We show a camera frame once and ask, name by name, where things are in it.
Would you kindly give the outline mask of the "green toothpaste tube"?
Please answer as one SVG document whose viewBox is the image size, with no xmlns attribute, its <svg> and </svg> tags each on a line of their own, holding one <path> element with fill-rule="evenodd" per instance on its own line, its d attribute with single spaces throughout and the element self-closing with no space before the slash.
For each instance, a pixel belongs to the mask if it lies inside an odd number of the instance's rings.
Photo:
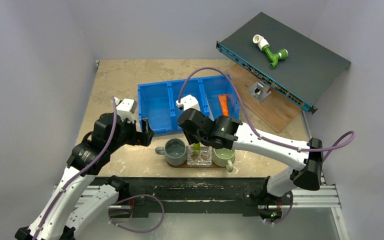
<svg viewBox="0 0 384 240">
<path fill-rule="evenodd" d="M 193 155 L 199 156 L 200 152 L 201 152 L 201 145 L 199 143 L 194 143 L 193 144 Z"/>
</svg>

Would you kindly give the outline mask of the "grey ceramic mug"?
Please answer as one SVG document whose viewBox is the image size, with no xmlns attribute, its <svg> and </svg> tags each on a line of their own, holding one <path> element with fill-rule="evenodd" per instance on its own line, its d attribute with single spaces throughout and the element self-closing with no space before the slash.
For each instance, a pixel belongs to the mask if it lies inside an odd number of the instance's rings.
<svg viewBox="0 0 384 240">
<path fill-rule="evenodd" d="M 180 166 L 187 161 L 187 147 L 178 138 L 172 138 L 164 146 L 156 147 L 155 153 L 164 155 L 165 161 L 171 166 Z"/>
</svg>

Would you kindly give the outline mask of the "clear acrylic holder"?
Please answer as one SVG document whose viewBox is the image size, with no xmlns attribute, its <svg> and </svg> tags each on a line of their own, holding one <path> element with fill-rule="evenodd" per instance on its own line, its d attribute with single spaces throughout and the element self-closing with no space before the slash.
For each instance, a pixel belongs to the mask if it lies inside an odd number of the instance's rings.
<svg viewBox="0 0 384 240">
<path fill-rule="evenodd" d="M 213 148 L 210 146 L 200 145 L 200 154 L 196 156 L 193 154 L 193 145 L 188 145 L 186 148 L 187 163 L 189 165 L 204 165 L 205 163 L 212 162 Z"/>
</svg>

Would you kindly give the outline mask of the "blue plastic bin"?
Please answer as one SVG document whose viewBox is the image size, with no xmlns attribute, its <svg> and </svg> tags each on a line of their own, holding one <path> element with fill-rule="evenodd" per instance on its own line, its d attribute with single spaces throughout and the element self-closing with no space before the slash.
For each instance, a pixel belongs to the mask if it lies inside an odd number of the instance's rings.
<svg viewBox="0 0 384 240">
<path fill-rule="evenodd" d="M 183 79 L 179 79 L 138 85 L 138 118 L 148 118 L 149 125 L 156 136 L 182 132 L 177 125 L 182 112 L 177 108 L 176 101 L 184 82 Z M 226 94 L 229 116 L 235 119 L 240 118 L 240 104 L 232 85 L 224 76 L 191 78 L 182 95 L 194 96 L 199 102 L 202 113 L 210 117 L 206 94 L 210 101 L 212 117 L 217 118 L 222 115 L 218 95 Z"/>
</svg>

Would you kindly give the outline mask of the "orange toothpaste tube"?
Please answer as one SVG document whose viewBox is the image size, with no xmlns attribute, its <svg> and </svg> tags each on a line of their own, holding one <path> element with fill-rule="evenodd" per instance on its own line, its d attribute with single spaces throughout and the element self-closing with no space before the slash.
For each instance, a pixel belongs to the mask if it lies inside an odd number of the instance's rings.
<svg viewBox="0 0 384 240">
<path fill-rule="evenodd" d="M 229 114 L 228 96 L 226 94 L 219 94 L 218 100 L 219 100 L 222 115 L 229 117 L 230 114 Z"/>
</svg>

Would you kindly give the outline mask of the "pale green ceramic mug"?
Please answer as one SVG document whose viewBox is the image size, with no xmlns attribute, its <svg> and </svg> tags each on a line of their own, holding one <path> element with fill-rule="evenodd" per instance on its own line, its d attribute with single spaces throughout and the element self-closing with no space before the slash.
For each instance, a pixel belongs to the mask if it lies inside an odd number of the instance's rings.
<svg viewBox="0 0 384 240">
<path fill-rule="evenodd" d="M 234 149 L 212 149 L 212 162 L 222 168 L 226 168 L 229 173 L 234 169 L 236 151 Z"/>
</svg>

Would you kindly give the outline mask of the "brown oval wooden tray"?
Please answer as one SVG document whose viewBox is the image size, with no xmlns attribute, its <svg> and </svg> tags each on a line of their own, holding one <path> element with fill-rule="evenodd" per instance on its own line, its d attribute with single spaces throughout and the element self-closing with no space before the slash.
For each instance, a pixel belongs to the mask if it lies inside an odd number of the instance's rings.
<svg viewBox="0 0 384 240">
<path fill-rule="evenodd" d="M 183 164 L 180 165 L 172 165 L 170 163 L 167 163 L 168 166 L 172 168 L 193 168 L 193 169 L 207 169 L 207 168 L 221 168 L 221 166 L 218 166 L 214 162 L 208 163 L 206 162 L 205 164 L 188 164 L 186 161 Z"/>
</svg>

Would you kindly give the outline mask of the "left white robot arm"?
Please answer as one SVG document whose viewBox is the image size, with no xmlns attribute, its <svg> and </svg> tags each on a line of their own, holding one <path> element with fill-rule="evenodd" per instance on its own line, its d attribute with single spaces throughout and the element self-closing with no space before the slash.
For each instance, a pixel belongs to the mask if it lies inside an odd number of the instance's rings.
<svg viewBox="0 0 384 240">
<path fill-rule="evenodd" d="M 92 183 L 111 158 L 124 145 L 148 147 L 154 131 L 146 117 L 136 121 L 125 111 L 104 113 L 76 145 L 67 160 L 63 176 L 39 216 L 29 226 L 15 233 L 17 240 L 74 240 L 99 211 L 112 203 L 122 205 L 130 196 L 129 184 L 112 176 L 103 189 L 86 206 L 75 208 L 85 189 Z"/>
</svg>

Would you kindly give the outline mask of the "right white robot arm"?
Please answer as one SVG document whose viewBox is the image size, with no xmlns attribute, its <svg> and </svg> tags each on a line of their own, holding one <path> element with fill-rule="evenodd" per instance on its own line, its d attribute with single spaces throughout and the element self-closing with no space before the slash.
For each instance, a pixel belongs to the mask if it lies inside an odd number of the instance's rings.
<svg viewBox="0 0 384 240">
<path fill-rule="evenodd" d="M 202 143 L 214 149 L 233 149 L 255 153 L 288 166 L 269 177 L 260 196 L 268 204 L 285 193 L 301 188 L 318 191 L 321 186 L 322 153 L 315 152 L 322 142 L 316 138 L 297 141 L 279 137 L 251 127 L 239 119 L 219 116 L 211 120 L 202 112 L 189 108 L 177 120 L 190 144 Z"/>
</svg>

